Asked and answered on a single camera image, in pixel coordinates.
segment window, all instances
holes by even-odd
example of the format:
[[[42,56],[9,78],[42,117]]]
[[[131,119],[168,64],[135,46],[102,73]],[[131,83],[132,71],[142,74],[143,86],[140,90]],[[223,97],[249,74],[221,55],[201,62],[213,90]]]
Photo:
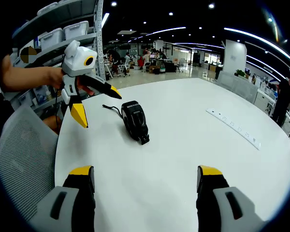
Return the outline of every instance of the window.
[[[213,65],[220,65],[220,55],[215,55],[215,54],[210,54],[210,53],[205,53],[204,55],[204,62],[213,64]]]

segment white cabinet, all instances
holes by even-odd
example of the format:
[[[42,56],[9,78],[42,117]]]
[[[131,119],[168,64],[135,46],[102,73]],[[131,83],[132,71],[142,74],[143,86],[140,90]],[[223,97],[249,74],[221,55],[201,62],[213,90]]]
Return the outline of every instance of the white cabinet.
[[[288,113],[286,113],[286,120],[281,128],[287,134],[287,136],[290,135],[290,116]]]
[[[258,90],[257,97],[256,97],[256,100],[255,100],[255,103],[254,103],[254,105],[256,107],[261,109],[266,114],[269,114],[269,112],[268,112],[268,104],[273,106],[274,103],[275,103],[275,101],[273,99],[271,99],[269,96],[266,96],[265,93],[261,93]]]

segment human hand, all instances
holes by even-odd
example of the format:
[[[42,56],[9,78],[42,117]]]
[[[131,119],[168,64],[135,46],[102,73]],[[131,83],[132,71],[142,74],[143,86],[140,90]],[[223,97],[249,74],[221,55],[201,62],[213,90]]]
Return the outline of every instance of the human hand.
[[[84,90],[90,96],[95,94],[95,92],[92,91],[90,88],[88,88],[87,86],[82,85],[82,76],[79,76],[77,78],[77,88]]]
[[[60,88],[64,74],[65,73],[62,71],[62,68],[59,67],[51,68],[49,72],[49,80],[50,80],[49,85],[53,86],[54,88]],[[77,78],[77,88],[83,89],[90,96],[94,95],[94,91],[92,91],[87,86],[82,85],[81,79],[82,79],[81,76]]]

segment red object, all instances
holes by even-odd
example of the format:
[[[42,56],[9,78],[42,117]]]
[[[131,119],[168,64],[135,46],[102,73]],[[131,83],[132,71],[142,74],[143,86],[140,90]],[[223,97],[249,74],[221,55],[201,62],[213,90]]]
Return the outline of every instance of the red object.
[[[143,59],[142,56],[141,56],[140,59],[137,61],[137,63],[138,63],[138,65],[139,65],[140,67],[144,66],[144,59]]]

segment potted plant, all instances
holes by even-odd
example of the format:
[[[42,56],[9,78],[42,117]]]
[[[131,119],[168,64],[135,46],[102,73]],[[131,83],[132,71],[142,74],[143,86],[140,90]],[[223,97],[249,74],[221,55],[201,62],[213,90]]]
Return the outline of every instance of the potted plant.
[[[236,72],[234,73],[235,76],[242,76],[245,77],[245,72],[243,72],[242,70],[236,70]]]

